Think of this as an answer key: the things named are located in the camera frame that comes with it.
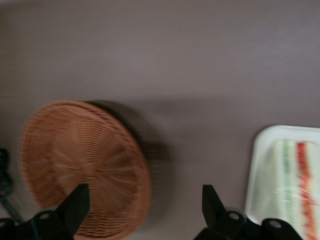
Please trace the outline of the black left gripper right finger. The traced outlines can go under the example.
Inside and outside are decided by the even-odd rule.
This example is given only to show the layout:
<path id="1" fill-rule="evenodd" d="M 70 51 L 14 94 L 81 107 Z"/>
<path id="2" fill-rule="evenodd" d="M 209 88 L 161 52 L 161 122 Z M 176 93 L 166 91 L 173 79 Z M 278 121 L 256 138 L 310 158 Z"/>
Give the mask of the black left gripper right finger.
<path id="1" fill-rule="evenodd" d="M 202 186 L 202 214 L 206 228 L 196 240 L 301 240 L 302 237 L 286 221 L 266 218 L 256 224 L 238 209 L 225 208 L 214 187 Z"/>

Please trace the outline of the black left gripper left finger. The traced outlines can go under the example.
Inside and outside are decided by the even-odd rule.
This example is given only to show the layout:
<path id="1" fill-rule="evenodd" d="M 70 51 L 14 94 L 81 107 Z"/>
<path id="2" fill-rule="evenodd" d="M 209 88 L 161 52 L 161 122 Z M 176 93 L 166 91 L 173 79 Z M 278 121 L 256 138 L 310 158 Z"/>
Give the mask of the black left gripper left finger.
<path id="1" fill-rule="evenodd" d="M 79 184 L 55 210 L 44 210 L 16 225 L 11 218 L 0 220 L 2 240 L 73 240 L 90 211 L 88 184 Z"/>

